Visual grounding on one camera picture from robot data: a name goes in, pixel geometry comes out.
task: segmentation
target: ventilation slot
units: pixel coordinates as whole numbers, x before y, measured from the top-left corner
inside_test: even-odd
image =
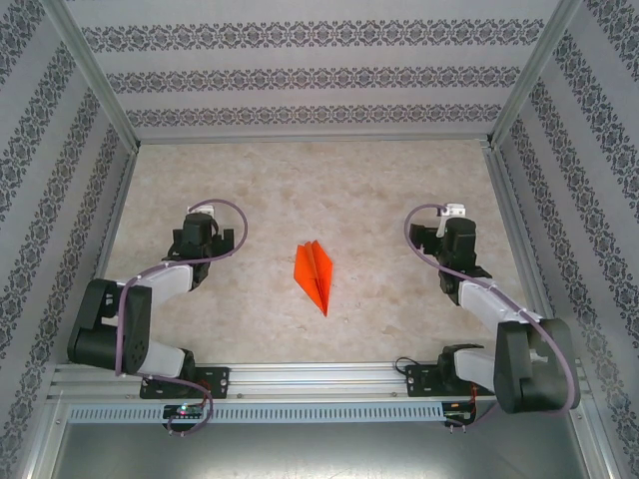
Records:
[[[103,404],[72,406],[72,424],[150,424],[166,422],[163,404]],[[249,423],[336,423],[336,422],[419,422],[442,421],[440,402],[349,403],[349,404],[240,404],[218,403],[211,422]],[[176,419],[196,423],[197,419]]]

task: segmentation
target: black mounting bracket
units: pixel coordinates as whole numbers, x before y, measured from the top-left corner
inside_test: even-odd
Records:
[[[444,381],[436,364],[409,365],[404,371],[408,397],[459,397],[470,396],[472,392],[468,381]],[[477,385],[477,395],[494,396],[494,393]]]
[[[445,417],[454,419],[454,422],[444,421],[446,427],[459,427],[458,423],[467,426],[475,422],[477,417],[476,406],[469,402],[442,402],[441,407]]]
[[[214,399],[226,399],[229,392],[231,370],[227,367],[196,367],[195,377],[190,379],[211,392]],[[198,389],[171,382],[143,379],[140,386],[142,399],[202,399]]]

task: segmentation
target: enclosure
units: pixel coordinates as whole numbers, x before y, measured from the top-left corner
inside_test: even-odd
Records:
[[[0,8],[2,477],[639,475],[637,0]],[[208,198],[249,234],[153,312],[155,340],[231,371],[181,442],[171,400],[66,348],[88,282],[156,264]],[[440,398],[406,394],[399,357],[494,347],[406,244],[425,203],[466,205],[478,263],[569,324],[570,414],[450,435]],[[241,234],[232,209],[216,220]],[[326,317],[294,280],[312,240]]]

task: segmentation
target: black joint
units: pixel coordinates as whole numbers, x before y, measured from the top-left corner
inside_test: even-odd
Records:
[[[163,260],[182,261],[217,257],[235,247],[233,230],[220,235],[218,223],[205,213],[189,213],[181,230],[173,230],[173,244]],[[209,275],[208,262],[194,264],[191,290],[202,284]]]
[[[114,281],[93,279],[89,282],[67,346],[72,362],[115,369],[117,327],[103,324],[102,318],[116,315],[121,292],[122,287]],[[150,288],[129,289],[122,360],[122,370],[128,374],[138,372],[147,357],[151,302]]]
[[[196,380],[196,359],[193,354],[193,351],[189,349],[184,349],[184,362],[182,364],[182,370],[180,371],[180,379],[185,381],[195,382]]]
[[[408,237],[417,249],[423,250],[424,254],[437,255],[441,248],[441,239],[437,237],[437,228],[410,225]]]
[[[439,272],[439,287],[450,297],[450,300],[459,306],[459,283],[461,280],[447,272]]]
[[[576,386],[571,407],[577,407],[580,393],[570,330],[560,319],[542,319],[539,325],[570,365]],[[545,359],[533,361],[532,349]],[[493,382],[497,401],[507,413],[558,410],[568,394],[567,379],[556,355],[532,325],[516,321],[500,322],[497,326]]]

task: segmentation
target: beige marble floor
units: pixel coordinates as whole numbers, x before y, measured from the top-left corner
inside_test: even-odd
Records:
[[[245,210],[246,245],[152,319],[154,338],[194,350],[199,362],[427,360],[445,344],[490,345],[404,242],[406,214],[427,202],[467,205],[479,263],[523,300],[477,142],[144,146],[107,277],[155,264],[186,207],[207,198]],[[217,217],[240,237],[231,209]],[[296,247],[308,240],[334,264],[328,317],[293,278]]]

